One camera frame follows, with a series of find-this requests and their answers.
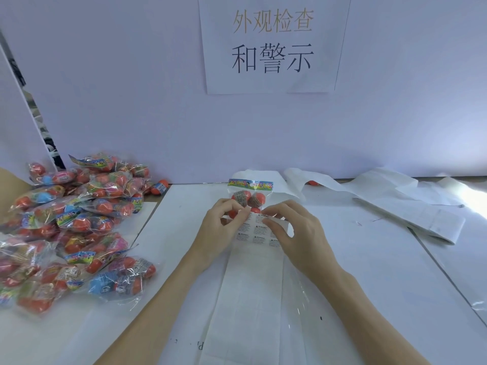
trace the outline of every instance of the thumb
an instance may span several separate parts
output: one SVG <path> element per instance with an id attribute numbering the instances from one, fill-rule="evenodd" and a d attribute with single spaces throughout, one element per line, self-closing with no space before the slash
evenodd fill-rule
<path id="1" fill-rule="evenodd" d="M 234 220 L 230 221 L 227 226 L 228 228 L 232 231 L 232 233 L 236 233 L 237 230 L 244 224 L 248 216 L 250 215 L 250 207 L 243 208 L 239 211 L 237 216 L 234 218 Z"/>
<path id="2" fill-rule="evenodd" d="M 262 221 L 269 229 L 271 229 L 272 233 L 274 233 L 277 237 L 277 240 L 279 243 L 284 246 L 288 246 L 289 243 L 291 243 L 291 237 L 286 233 L 284 228 L 277 224 L 275 221 L 272 221 L 270 219 L 264 219 Z"/>

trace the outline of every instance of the person's right hand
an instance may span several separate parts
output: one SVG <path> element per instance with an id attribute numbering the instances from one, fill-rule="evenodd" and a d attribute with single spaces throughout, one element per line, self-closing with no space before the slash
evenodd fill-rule
<path id="1" fill-rule="evenodd" d="M 341 268 L 328 244 L 325 232 L 318 218 L 309 213 L 303 206 L 293 200 L 284 201 L 265 208 L 262 214 L 284 217 L 291 223 L 294 236 L 284 231 L 283 227 L 270 219 L 263 223 L 276 235 L 284 253 L 293 265 L 305 274 L 312 282 L 331 278 L 339 274 Z"/>

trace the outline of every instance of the white partition board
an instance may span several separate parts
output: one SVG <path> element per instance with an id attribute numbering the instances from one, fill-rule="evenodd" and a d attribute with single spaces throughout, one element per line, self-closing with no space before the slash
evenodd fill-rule
<path id="1" fill-rule="evenodd" d="M 344 192 L 308 186 L 304 192 L 305 206 L 320 218 L 340 264 L 432 364 L 485 359 L 487 328 L 406 228 L 361 208 Z M 165 245 L 170 264 L 164 275 L 190 247 L 206 210 L 226 194 L 225 184 L 171 188 L 152 218 L 158 220 L 157 226 L 144 229 L 152 230 L 146 237 L 158 236 Z M 271 203 L 286 198 L 273 195 Z M 228 252 L 189 291 L 160 365 L 198 364 L 227 260 Z M 362 364 L 328 302 L 287 259 L 283 276 L 280 364 Z M 296 294 L 300 290 L 309 302 Z"/>
<path id="2" fill-rule="evenodd" d="M 133 242 L 137 238 L 137 234 L 155 206 L 156 202 L 146 202 L 139 214 L 120 225 L 118 231 L 127 241 Z M 80 349 L 80 346 L 87 340 L 86 336 L 90 335 L 86 334 L 85 328 L 95 327 L 100 336 L 110 335 L 113 331 L 109 325 L 97 326 L 93 321 L 94 314 L 103 307 L 99 303 L 95 297 L 69 294 L 56 302 L 52 310 L 38 321 L 19 316 L 11 310 L 0 310 L 2 363 L 65 364 L 72 363 L 71 358 L 78 355 L 89 361 L 91 349 L 84 345 L 84 350 Z M 63 351 L 70 348 L 71 344 L 74 344 L 77 350 L 64 360 L 60 360 Z M 94 361 L 82 363 L 91 365 Z"/>
<path id="3" fill-rule="evenodd" d="M 0 0 L 0 29 L 66 163 L 113 151 L 173 183 L 288 166 L 484 175 L 486 13 L 352 0 L 331 94 L 207 95 L 198 0 Z"/>
<path id="4" fill-rule="evenodd" d="M 466 219 L 458 242 L 446 245 L 417 232 L 425 248 L 487 324 L 487 220 L 468 207 L 442 206 Z"/>
<path id="5" fill-rule="evenodd" d="M 0 167 L 29 181 L 28 162 L 54 163 L 0 46 Z"/>

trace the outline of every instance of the finger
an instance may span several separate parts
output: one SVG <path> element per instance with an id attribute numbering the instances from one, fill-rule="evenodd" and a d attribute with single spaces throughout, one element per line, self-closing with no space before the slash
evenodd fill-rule
<path id="1" fill-rule="evenodd" d="M 283 248 L 286 248 L 290 243 L 291 243 L 291 237 L 286 233 L 284 228 L 277 224 L 275 221 L 272 221 L 270 219 L 265 218 L 262 220 L 262 223 L 264 223 L 266 226 L 271 229 L 272 233 L 274 233 L 277 237 L 277 240 L 283 246 Z"/>
<path id="2" fill-rule="evenodd" d="M 285 217 L 293 226 L 298 223 L 302 216 L 296 212 L 296 210 L 289 207 L 284 202 L 278 203 L 277 205 L 272 205 L 264 210 L 262 210 L 262 214 L 264 215 L 281 215 Z"/>
<path id="3" fill-rule="evenodd" d="M 302 216 L 310 216 L 310 212 L 301 204 L 297 203 L 293 199 L 289 199 L 284 201 L 287 206 L 289 206 L 291 209 L 295 210 L 299 215 Z"/>
<path id="4" fill-rule="evenodd" d="M 229 198 L 221 198 L 218 201 L 216 201 L 216 203 L 213 205 L 213 207 L 219 206 L 222 203 L 227 202 L 228 200 L 229 200 Z"/>
<path id="5" fill-rule="evenodd" d="M 244 207 L 240 203 L 236 202 L 234 199 L 229 199 L 223 202 L 221 205 L 213 207 L 213 210 L 218 214 L 218 217 L 222 217 L 225 213 L 230 210 L 239 211 Z"/>
<path id="6" fill-rule="evenodd" d="M 237 232 L 237 229 L 239 229 L 242 224 L 245 223 L 245 221 L 248 219 L 248 216 L 250 215 L 250 210 L 250 207 L 243 208 L 239 211 L 234 220 L 230 221 L 227 224 L 227 228 L 231 230 L 232 234 L 235 234 Z"/>

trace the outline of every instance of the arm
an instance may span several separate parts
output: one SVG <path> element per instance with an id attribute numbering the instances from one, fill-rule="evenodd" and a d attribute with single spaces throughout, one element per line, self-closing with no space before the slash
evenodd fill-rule
<path id="1" fill-rule="evenodd" d="M 239 213 L 227 224 L 221 217 L 230 210 Z M 250 208 L 242 208 L 235 200 L 219 200 L 207 212 L 191 248 L 159 292 L 96 365 L 157 364 L 189 289 L 200 273 L 227 248 L 249 213 Z"/>
<path id="2" fill-rule="evenodd" d="M 332 305 L 366 364 L 429 364 L 377 311 L 356 279 L 340 267 L 316 217 L 294 201 L 271 206 L 263 213 L 289 220 L 294 229 L 292 238 L 277 223 L 264 223 L 274 232 L 293 265 Z"/>

